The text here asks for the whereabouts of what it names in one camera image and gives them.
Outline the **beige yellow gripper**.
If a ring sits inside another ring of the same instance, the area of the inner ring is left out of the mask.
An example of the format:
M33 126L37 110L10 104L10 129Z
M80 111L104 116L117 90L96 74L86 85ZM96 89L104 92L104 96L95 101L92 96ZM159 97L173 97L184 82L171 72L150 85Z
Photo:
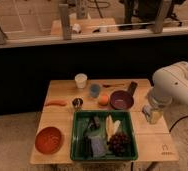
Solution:
M152 108L150 105L144 105L142 108L142 112L145 115L146 120L150 124L156 124L163 115L162 110Z

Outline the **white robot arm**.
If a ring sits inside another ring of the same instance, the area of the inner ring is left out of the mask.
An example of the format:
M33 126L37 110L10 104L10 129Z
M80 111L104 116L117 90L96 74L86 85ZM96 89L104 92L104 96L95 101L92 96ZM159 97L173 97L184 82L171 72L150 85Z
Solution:
M173 100L188 106L188 62L177 62L156 70L152 81L153 87L147 93L148 104L142 108L149 124L156 124Z

